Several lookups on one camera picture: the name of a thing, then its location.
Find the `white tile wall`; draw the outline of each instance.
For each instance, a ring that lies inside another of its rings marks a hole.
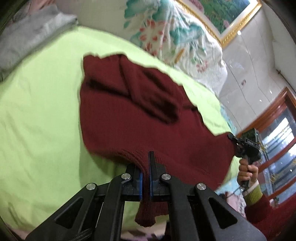
[[[275,70],[273,35],[263,9],[241,33],[223,50],[228,78],[219,95],[238,132],[288,85]]]

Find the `sweater cuff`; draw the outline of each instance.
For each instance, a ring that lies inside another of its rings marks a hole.
[[[242,193],[242,195],[245,197],[245,196],[247,196],[249,193],[251,193],[257,186],[259,185],[259,182],[258,182],[258,180],[256,180],[256,182],[251,182],[251,181],[249,181],[249,188],[246,190],[246,191],[244,191],[243,193]]]
[[[253,191],[244,197],[247,206],[251,206],[258,202],[263,196],[260,185],[257,185]]]

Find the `metal screw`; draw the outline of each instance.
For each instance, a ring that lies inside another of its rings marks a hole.
[[[207,186],[203,183],[199,183],[196,185],[196,187],[199,189],[199,190],[205,190],[207,188]]]
[[[121,175],[121,178],[124,179],[124,180],[127,180],[127,179],[130,179],[130,178],[131,178],[131,175],[128,174],[128,173],[123,173],[123,174]]]
[[[94,190],[96,188],[96,184],[94,183],[89,183],[86,185],[87,190]]]
[[[161,178],[162,178],[163,180],[170,180],[171,176],[170,176],[170,174],[165,173],[165,174],[162,174],[162,175],[161,175]]]

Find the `finger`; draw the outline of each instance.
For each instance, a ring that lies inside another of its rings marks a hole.
[[[239,170],[240,170],[240,171],[247,172],[247,171],[248,171],[248,166],[246,166],[246,165],[240,165],[240,166],[239,166]]]
[[[239,163],[240,164],[242,164],[242,165],[245,165],[245,166],[247,166],[249,163],[248,163],[248,160],[246,160],[246,159],[241,159],[240,161],[239,161]]]
[[[244,176],[244,177],[252,177],[253,176],[252,173],[250,173],[250,172],[244,172],[244,171],[240,171],[238,175],[239,176]]]
[[[253,172],[253,173],[257,173],[258,167],[256,167],[255,165],[248,165],[248,171]]]
[[[237,182],[240,183],[242,181],[248,181],[250,180],[250,177],[246,177],[246,176],[238,176],[237,177]]]

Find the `green striped cuff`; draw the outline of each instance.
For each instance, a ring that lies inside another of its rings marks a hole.
[[[258,202],[263,196],[260,185],[258,185],[252,192],[250,192],[247,196],[244,197],[247,206],[251,206]]]

